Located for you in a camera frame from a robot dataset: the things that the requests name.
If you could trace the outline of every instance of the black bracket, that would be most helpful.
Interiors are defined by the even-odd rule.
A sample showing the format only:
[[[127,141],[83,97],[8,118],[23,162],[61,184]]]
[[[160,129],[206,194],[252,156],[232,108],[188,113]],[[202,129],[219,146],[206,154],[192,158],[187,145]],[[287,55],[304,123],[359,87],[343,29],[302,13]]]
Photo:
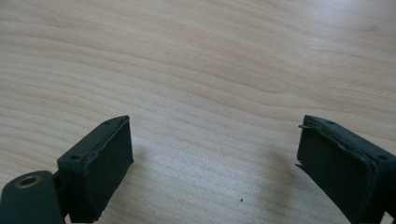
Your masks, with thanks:
[[[101,123],[58,159],[59,171],[37,171],[3,189],[0,223],[92,223],[134,162],[129,117]]]
[[[396,157],[344,127],[305,116],[297,159],[346,218],[380,223],[396,217]]]

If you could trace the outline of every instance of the screw hole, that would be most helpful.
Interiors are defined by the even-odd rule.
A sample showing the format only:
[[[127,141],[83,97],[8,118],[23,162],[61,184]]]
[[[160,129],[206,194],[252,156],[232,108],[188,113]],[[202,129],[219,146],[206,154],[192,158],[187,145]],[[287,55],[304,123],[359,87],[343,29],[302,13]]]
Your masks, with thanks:
[[[21,179],[15,184],[15,187],[18,189],[27,189],[32,187],[33,185],[37,184],[41,181],[41,176],[39,175],[30,175],[26,176],[25,178]]]
[[[383,156],[383,155],[380,155],[380,156],[378,156],[378,158],[379,158],[380,160],[383,160],[383,161],[385,161],[385,160],[387,160],[387,159],[388,159],[388,157],[386,157],[386,156]]]
[[[73,155],[70,157],[70,159],[72,159],[73,161],[78,160],[79,159],[79,155]]]

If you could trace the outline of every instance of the wood grain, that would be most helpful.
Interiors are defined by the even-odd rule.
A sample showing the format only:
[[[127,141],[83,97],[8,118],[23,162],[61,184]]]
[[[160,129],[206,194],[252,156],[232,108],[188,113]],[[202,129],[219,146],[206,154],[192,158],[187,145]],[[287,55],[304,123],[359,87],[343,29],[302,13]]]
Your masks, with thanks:
[[[396,153],[395,11],[0,1],[0,189],[129,115],[135,163],[97,223],[347,223],[294,166],[297,125],[332,119]]]

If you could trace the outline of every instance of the edge of black part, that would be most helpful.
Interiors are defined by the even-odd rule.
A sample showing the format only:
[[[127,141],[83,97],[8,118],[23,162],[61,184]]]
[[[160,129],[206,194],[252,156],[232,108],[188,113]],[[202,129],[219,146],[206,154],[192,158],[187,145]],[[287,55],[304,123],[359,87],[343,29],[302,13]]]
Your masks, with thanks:
[[[394,216],[396,158],[346,128],[305,116],[297,160],[351,223]]]
[[[129,117],[102,122],[58,159],[72,222],[94,222],[134,162]]]

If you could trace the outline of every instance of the black plastic part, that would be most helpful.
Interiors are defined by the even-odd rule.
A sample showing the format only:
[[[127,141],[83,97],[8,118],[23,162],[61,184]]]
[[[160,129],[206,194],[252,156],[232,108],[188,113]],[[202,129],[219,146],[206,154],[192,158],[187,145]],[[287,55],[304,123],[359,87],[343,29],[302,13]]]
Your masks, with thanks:
[[[396,157],[342,126],[305,116],[297,159],[351,223],[396,216]]]
[[[6,184],[0,223],[64,224],[52,173],[32,172]]]
[[[22,175],[3,189],[0,224],[94,222],[133,163],[129,117],[110,119],[58,160],[59,171]]]
[[[71,221],[97,220],[133,161],[128,116],[103,122],[64,153],[58,167],[71,189]]]

